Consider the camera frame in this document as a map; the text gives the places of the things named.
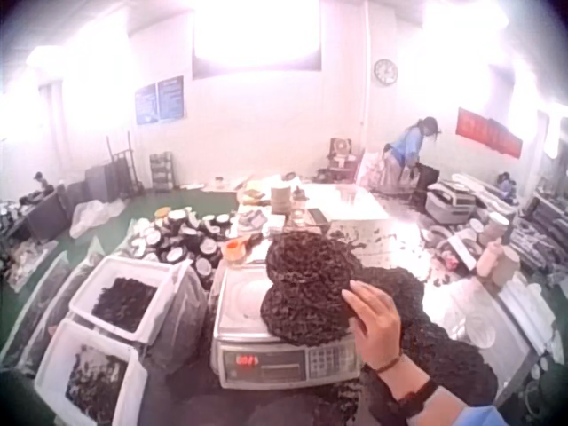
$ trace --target bracelet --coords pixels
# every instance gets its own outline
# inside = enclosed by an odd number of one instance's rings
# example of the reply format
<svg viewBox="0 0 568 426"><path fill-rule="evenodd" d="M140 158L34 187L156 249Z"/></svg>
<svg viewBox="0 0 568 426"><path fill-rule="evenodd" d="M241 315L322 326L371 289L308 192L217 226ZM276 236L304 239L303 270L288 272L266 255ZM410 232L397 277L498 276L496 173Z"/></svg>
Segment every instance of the bracelet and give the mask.
<svg viewBox="0 0 568 426"><path fill-rule="evenodd" d="M402 348L400 348L400 352L398 353L398 356L394 360L392 360L390 363L388 363L386 366L383 366L381 368L377 368L375 370L375 373L377 373L379 375L380 373L384 373L385 371L390 370L391 368L393 368L394 366L396 366L398 364L398 362L402 358L402 355L403 355Z"/></svg>

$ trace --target green floor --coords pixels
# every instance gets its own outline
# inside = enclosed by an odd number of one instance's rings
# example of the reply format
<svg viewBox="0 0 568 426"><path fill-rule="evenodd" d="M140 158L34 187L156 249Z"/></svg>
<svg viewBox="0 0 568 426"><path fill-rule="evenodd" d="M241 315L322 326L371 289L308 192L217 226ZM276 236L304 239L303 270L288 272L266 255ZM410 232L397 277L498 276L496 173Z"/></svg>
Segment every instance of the green floor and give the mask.
<svg viewBox="0 0 568 426"><path fill-rule="evenodd" d="M237 209L238 202L234 193L204 193L201 190L148 194L131 200L119 217L89 230L77 240L73 240L69 232L65 231L58 237L59 244L56 249L37 268L29 282L17 295L10 288L3 290L3 304L0 311L2 319L0 347L4 346L14 321L34 291L37 282L59 253L67 251L67 258L75 267L84 259L89 244L95 236L99 238L105 252L110 253L126 235L131 219L151 218L154 212L163 206L170 206L173 209L192 206L199 215L216 215ZM0 409L3 414L12 417L15 424L46 425L51 424L53 420L51 410L36 396L33 383L13 373L0 375Z"/></svg>

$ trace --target ceiling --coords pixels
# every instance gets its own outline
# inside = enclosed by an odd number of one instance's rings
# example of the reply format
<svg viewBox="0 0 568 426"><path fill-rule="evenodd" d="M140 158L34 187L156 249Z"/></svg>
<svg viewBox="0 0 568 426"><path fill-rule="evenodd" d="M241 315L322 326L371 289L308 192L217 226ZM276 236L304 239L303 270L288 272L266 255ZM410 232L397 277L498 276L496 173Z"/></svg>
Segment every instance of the ceiling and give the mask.
<svg viewBox="0 0 568 426"><path fill-rule="evenodd" d="M343 0L360 4L364 0ZM427 0L371 0L392 7L397 16L423 23ZM473 0L439 0L467 3ZM539 0L498 0L509 16L507 44L520 52L539 77L542 91L568 104L568 49L565 28ZM63 44L86 23L125 10L129 34L191 9L193 0L23 0L0 27L2 80L9 82L25 67L38 45ZM511 73L510 64L501 70Z"/></svg>

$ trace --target scale weighing platform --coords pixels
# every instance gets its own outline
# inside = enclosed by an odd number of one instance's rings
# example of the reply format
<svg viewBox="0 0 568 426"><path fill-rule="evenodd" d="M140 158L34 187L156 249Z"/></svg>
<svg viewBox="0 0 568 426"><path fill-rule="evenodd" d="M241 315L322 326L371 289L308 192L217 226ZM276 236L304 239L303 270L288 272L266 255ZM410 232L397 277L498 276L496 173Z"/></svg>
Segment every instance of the scale weighing platform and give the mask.
<svg viewBox="0 0 568 426"><path fill-rule="evenodd" d="M264 265L227 269L221 284L211 367L226 389L277 390L359 377L352 335L321 346L294 346L271 335L260 316L272 286Z"/></svg>

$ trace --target hand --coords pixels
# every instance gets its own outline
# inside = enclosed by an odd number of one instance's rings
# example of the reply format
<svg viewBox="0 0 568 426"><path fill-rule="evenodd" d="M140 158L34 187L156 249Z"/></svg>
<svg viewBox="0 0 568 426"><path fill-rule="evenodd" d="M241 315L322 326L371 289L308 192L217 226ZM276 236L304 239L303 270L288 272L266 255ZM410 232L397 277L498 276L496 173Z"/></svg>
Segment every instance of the hand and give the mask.
<svg viewBox="0 0 568 426"><path fill-rule="evenodd" d="M359 281L352 281L351 291L343 290L342 296L357 313L349 324L361 358L378 370L398 357L400 317L391 297Z"/></svg>

